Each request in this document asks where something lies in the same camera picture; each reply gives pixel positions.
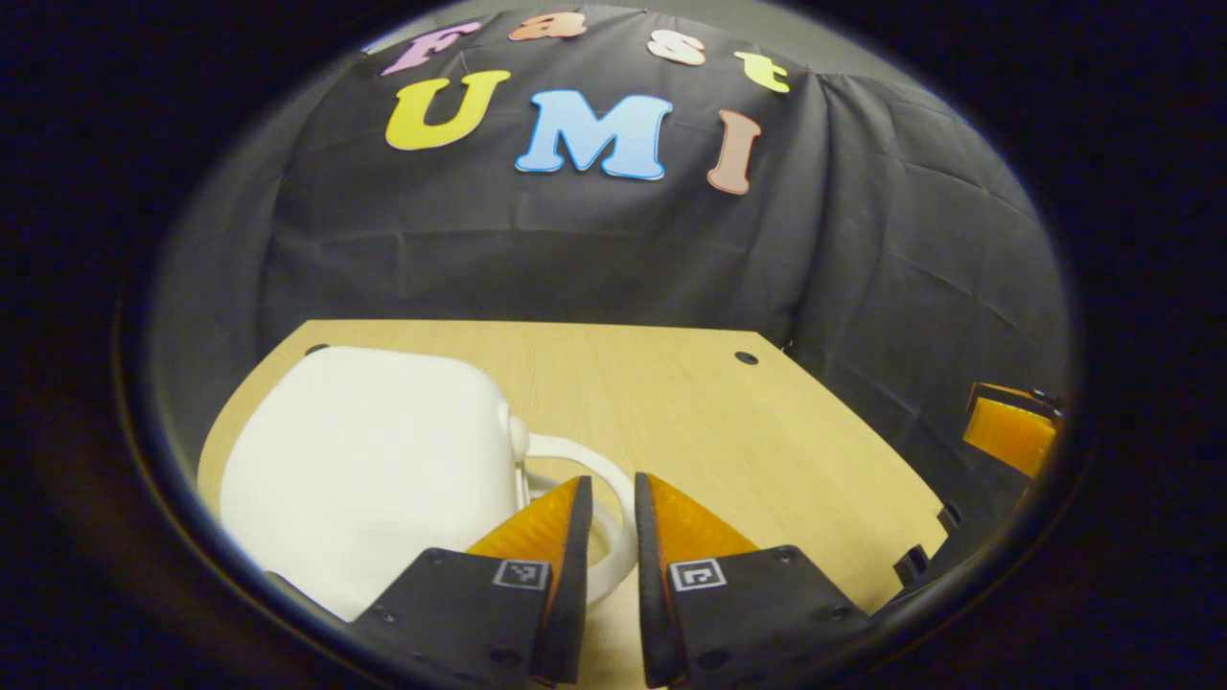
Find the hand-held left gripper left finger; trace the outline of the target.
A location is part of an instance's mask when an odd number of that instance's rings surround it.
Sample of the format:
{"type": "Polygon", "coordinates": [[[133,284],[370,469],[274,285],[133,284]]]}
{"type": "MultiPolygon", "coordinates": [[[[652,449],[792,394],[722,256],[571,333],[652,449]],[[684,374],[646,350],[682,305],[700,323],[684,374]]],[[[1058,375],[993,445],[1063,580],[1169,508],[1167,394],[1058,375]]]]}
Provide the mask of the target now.
{"type": "Polygon", "coordinates": [[[351,624],[434,688],[553,688],[579,676],[591,481],[567,480],[465,551],[429,548],[351,624]]]}

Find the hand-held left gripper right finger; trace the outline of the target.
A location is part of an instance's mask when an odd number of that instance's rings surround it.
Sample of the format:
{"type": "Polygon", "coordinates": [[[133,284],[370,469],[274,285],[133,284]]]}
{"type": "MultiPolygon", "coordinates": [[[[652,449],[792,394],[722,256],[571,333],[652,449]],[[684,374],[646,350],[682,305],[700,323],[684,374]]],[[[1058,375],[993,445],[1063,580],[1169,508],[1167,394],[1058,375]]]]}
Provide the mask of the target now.
{"type": "Polygon", "coordinates": [[[790,544],[761,548],[648,471],[636,475],[640,654],[650,689],[802,689],[872,619],[790,544]]]}

